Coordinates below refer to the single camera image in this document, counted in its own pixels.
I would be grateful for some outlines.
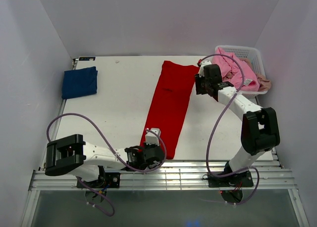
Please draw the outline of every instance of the folded red fabric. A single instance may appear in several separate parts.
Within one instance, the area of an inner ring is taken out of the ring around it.
[[[190,94],[195,83],[196,66],[182,66],[164,61],[155,89],[145,128],[159,128],[167,148],[167,159],[173,159],[182,130]],[[145,141],[142,135],[141,146]]]

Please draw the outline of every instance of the blue cloth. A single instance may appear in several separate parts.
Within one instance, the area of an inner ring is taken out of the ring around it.
[[[97,74],[96,67],[65,71],[61,97],[70,99],[96,94]]]

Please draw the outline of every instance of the white laundry basket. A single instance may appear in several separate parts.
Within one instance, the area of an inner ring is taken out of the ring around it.
[[[226,52],[235,53],[237,57],[244,57],[248,58],[252,64],[253,72],[260,73],[265,76],[264,67],[260,55],[260,51],[251,48],[251,47],[244,47],[244,46],[233,46],[233,45],[219,45],[215,48],[215,51],[221,47]],[[248,91],[240,91],[246,98],[254,98],[259,94],[265,94],[267,91],[263,92],[248,92]]]

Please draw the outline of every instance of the white table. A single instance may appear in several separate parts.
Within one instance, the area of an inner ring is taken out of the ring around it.
[[[195,65],[202,56],[96,57],[79,61],[76,69],[96,66],[97,94],[69,99],[63,113],[80,113],[92,119],[116,149],[139,145],[152,97],[164,60],[181,65]],[[193,87],[174,160],[204,160],[213,125],[224,105],[208,95],[196,95]],[[61,119],[57,139],[79,133],[84,140],[106,144],[84,119]],[[210,160],[230,160],[241,146],[241,121],[228,110],[211,143]],[[266,152],[259,160],[273,160]]]

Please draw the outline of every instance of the purple cable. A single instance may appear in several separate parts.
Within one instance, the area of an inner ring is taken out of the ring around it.
[[[109,143],[108,140],[106,139],[105,135],[104,135],[104,134],[102,133],[102,131],[98,128],[98,126],[97,126],[91,119],[89,119],[88,117],[86,117],[86,116],[84,116],[84,115],[82,115],[82,114],[78,114],[78,113],[65,113],[65,114],[61,114],[61,115],[57,116],[56,118],[54,118],[54,119],[49,123],[49,125],[48,125],[48,127],[47,127],[47,129],[46,129],[46,137],[47,137],[47,139],[48,139],[49,142],[51,142],[51,138],[50,138],[50,128],[51,128],[52,124],[53,124],[56,120],[58,120],[59,118],[61,118],[61,117],[63,117],[63,116],[67,116],[67,115],[74,115],[74,116],[82,117],[82,118],[84,118],[85,120],[87,120],[90,124],[92,124],[92,126],[97,130],[97,132],[98,132],[98,133],[100,134],[100,136],[103,138],[103,140],[104,140],[105,143],[108,145],[108,147],[110,148],[110,150],[112,151],[112,153],[117,157],[117,159],[120,160],[120,162],[122,162],[126,167],[132,169],[133,171],[139,171],[139,172],[150,172],[150,171],[154,171],[154,170],[160,168],[160,167],[163,165],[163,163],[165,162],[165,160],[166,160],[167,150],[166,150],[165,143],[164,143],[163,140],[162,140],[157,134],[155,134],[153,131],[147,130],[147,132],[152,133],[153,135],[155,135],[155,136],[159,139],[160,143],[163,145],[164,151],[165,151],[165,153],[164,153],[164,159],[162,160],[162,162],[161,162],[158,166],[156,166],[156,167],[153,168],[153,169],[149,169],[149,170],[139,170],[139,169],[135,169],[135,168],[131,167],[131,166],[128,165],[120,156],[116,155],[116,151],[115,151],[115,150],[113,149],[113,147],[110,145],[110,143]],[[112,213],[107,212],[105,209],[103,209],[102,207],[96,205],[96,204],[93,203],[93,202],[88,202],[88,203],[89,203],[90,205],[92,205],[93,207],[96,207],[97,209],[99,209],[100,211],[102,211],[106,216],[112,217],[112,216],[114,215],[114,213],[115,213],[115,209],[114,209],[114,206],[113,206],[112,202],[111,202],[105,195],[99,193],[98,191],[96,191],[96,190],[92,189],[91,187],[89,187],[88,185],[86,185],[86,184],[81,180],[80,177],[77,176],[76,178],[77,178],[77,180],[78,180],[85,188],[89,189],[90,191],[92,191],[92,192],[96,193],[97,195],[101,196],[102,198],[104,198],[104,199],[111,205],[111,207],[112,207]]]
[[[210,152],[210,145],[211,145],[211,140],[214,136],[214,133],[216,131],[216,128],[222,118],[222,116],[224,115],[224,113],[227,111],[227,109],[229,108],[229,106],[231,105],[231,103],[233,102],[233,100],[236,98],[238,92],[241,90],[241,88],[243,87],[244,85],[244,81],[245,81],[245,78],[244,78],[244,73],[243,73],[243,70],[240,66],[240,64],[232,57],[228,56],[228,55],[223,55],[223,54],[212,54],[212,55],[208,55],[206,57],[204,57],[203,59],[199,60],[198,64],[201,63],[202,61],[204,61],[205,59],[209,58],[209,57],[213,57],[213,56],[222,56],[222,57],[227,57],[229,59],[231,59],[232,61],[234,61],[238,68],[240,69],[241,71],[241,75],[242,75],[242,82],[241,82],[241,85],[238,87],[236,93],[232,96],[232,98],[230,99],[230,101],[228,102],[228,104],[225,106],[225,108],[223,109],[223,111],[220,113],[216,123],[214,124],[214,127],[211,131],[211,134],[210,134],[210,137],[209,137],[209,140],[208,140],[208,145],[207,145],[207,151],[206,151],[206,166],[207,166],[207,170],[208,170],[208,174],[212,177],[215,177],[215,178],[222,178],[222,177],[228,177],[228,176],[232,176],[232,175],[235,175],[239,172],[242,172],[242,171],[246,171],[246,170],[249,170],[249,169],[254,169],[257,173],[257,184],[254,188],[254,190],[252,191],[252,193],[250,194],[250,196],[244,200],[244,201],[241,201],[240,203],[237,203],[237,204],[243,204],[243,203],[246,203],[248,200],[251,199],[251,197],[254,195],[254,193],[256,192],[257,188],[258,188],[258,185],[259,185],[259,181],[260,181],[260,174],[259,174],[259,171],[257,170],[256,167],[254,166],[251,166],[251,167],[245,167],[245,168],[242,168],[242,169],[239,169],[237,171],[233,171],[231,173],[228,173],[228,174],[222,174],[222,175],[217,175],[217,174],[213,174],[212,171],[210,170],[210,167],[209,167],[209,152]]]

